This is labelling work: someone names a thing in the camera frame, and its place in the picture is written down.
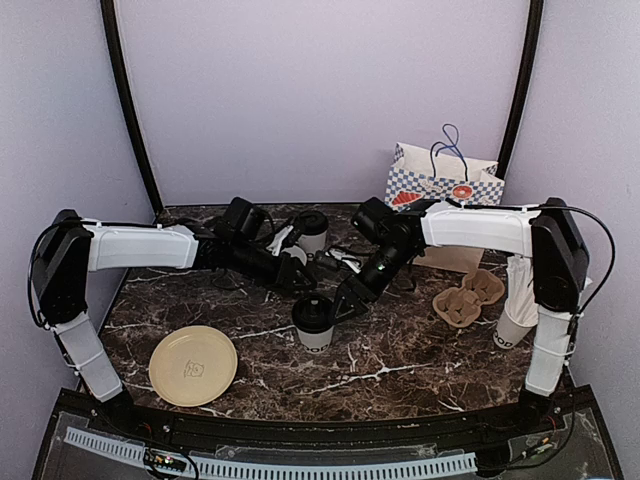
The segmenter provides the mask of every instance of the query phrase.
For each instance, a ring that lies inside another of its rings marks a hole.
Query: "white wall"
[[[586,312],[572,371],[591,383],[627,478],[640,478],[640,3],[546,2],[505,201],[564,197],[600,216],[619,249]],[[606,237],[581,223],[596,281]]]
[[[149,221],[98,0],[0,1],[0,478],[31,478],[61,386],[75,377],[31,322],[26,269],[58,210]],[[122,272],[94,274],[100,323]]]
[[[495,159],[527,0],[117,2],[167,204],[353,201],[397,141]]]

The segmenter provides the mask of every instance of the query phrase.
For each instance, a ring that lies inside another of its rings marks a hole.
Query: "perforated rail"
[[[147,468],[143,463],[145,447],[142,445],[127,443],[73,427],[67,429],[64,441],[121,463]],[[191,458],[198,465],[200,478],[203,480],[422,480],[446,478],[477,470],[473,453],[411,462],[348,466],[241,463],[197,455],[192,455]],[[157,469],[169,474],[180,473],[170,468],[157,467]],[[190,464],[182,476],[185,478],[194,477],[193,467]]]

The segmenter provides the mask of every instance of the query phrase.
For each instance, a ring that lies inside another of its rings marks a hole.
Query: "beige plate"
[[[158,344],[149,378],[162,399],[196,407],[222,395],[237,368],[238,355],[229,337],[215,328],[193,326],[176,330]]]

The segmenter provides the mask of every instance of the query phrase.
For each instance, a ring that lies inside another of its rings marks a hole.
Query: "blue bag handle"
[[[451,138],[451,135],[449,135],[449,132],[447,132],[447,127],[452,127],[455,130],[455,134],[456,134],[456,139],[455,140],[453,140]],[[439,146],[440,148],[438,148],[438,150],[436,150],[436,155],[435,156],[437,157],[438,154],[442,150],[451,150],[460,160],[462,160],[462,163],[464,165],[464,181],[468,182],[469,181],[469,167],[467,166],[467,161],[464,159],[464,155],[462,155],[462,152],[458,148],[458,141],[460,140],[460,132],[458,131],[458,127],[456,127],[452,123],[445,123],[442,126],[442,133],[444,133],[444,136],[447,137],[447,140],[449,140],[449,142],[451,142],[451,143],[447,145],[446,143],[438,140],[436,143],[431,145],[431,151],[429,152],[429,154],[430,154],[430,157],[431,157],[431,167],[433,168],[433,176],[437,178],[437,176],[436,176],[436,162],[433,160],[433,150],[437,146]]]

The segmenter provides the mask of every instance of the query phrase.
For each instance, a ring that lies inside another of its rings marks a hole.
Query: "brown marble tabletop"
[[[304,209],[324,212],[328,244],[372,250],[349,224],[355,205],[265,207],[276,224]],[[224,207],[170,207],[159,221],[206,221]],[[505,281],[505,258],[487,251],[482,268]],[[314,270],[318,291],[333,298],[344,273]],[[291,324],[295,298],[253,285],[233,272],[131,270],[101,333],[116,370],[139,405],[209,416],[281,421],[360,421],[411,418],[515,403],[524,381],[532,335],[512,350],[494,345],[504,307],[483,307],[465,329],[439,318],[431,305],[463,275],[414,267],[415,292],[401,272],[370,312],[335,328],[330,348],[305,352]],[[216,285],[241,288],[226,291]],[[224,332],[238,352],[229,389],[210,404],[181,408],[160,399],[149,381],[149,360],[169,333],[187,325]]]

